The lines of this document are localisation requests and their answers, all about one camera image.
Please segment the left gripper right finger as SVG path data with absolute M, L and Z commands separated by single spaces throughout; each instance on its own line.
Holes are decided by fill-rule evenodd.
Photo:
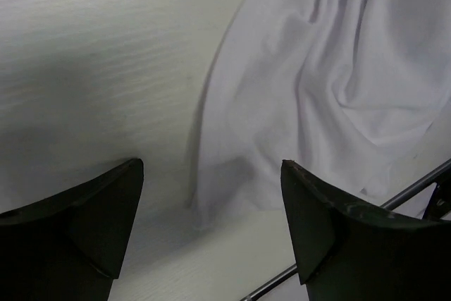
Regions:
M 435 184 L 424 216 L 378 207 L 293 161 L 281 189 L 299 281 L 310 300 L 449 300 L 450 165 L 403 197 Z

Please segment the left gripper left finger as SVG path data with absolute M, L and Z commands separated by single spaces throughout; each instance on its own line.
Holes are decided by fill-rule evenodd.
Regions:
M 107 300 L 121 272 L 144 183 L 131 159 L 1 214 L 2 300 Z

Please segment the white t shirt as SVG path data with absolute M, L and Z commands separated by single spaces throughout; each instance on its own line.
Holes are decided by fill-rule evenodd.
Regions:
M 450 0 L 244 0 L 211 69 L 193 207 L 280 209 L 282 161 L 372 197 L 450 101 Z

